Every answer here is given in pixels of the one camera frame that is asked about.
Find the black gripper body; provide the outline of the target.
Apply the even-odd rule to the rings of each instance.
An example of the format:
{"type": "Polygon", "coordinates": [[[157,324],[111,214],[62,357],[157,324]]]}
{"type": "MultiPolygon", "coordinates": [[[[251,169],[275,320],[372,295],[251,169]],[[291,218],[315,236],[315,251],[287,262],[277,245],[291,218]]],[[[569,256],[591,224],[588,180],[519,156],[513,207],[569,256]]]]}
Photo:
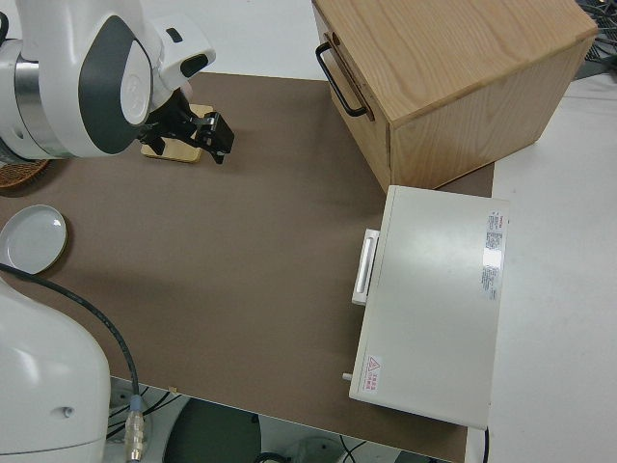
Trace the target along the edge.
{"type": "Polygon", "coordinates": [[[196,116],[190,109],[184,93],[181,90],[175,90],[163,105],[149,114],[147,127],[160,127],[167,131],[164,138],[194,145],[193,135],[197,128],[192,123],[192,119],[196,116]]]}

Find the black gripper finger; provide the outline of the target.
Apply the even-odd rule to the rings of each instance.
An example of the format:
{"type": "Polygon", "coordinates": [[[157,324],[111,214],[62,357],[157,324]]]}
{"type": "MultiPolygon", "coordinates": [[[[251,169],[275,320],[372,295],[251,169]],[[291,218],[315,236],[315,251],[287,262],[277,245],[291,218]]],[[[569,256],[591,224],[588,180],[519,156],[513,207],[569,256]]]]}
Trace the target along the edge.
{"type": "Polygon", "coordinates": [[[193,118],[193,124],[197,128],[198,147],[209,152],[216,164],[222,164],[234,142],[234,133],[223,116],[216,111],[209,112],[201,118],[193,118]]]}
{"type": "Polygon", "coordinates": [[[140,131],[140,143],[150,147],[156,155],[162,155],[166,147],[163,140],[166,134],[167,131],[160,127],[145,127],[140,131]]]}

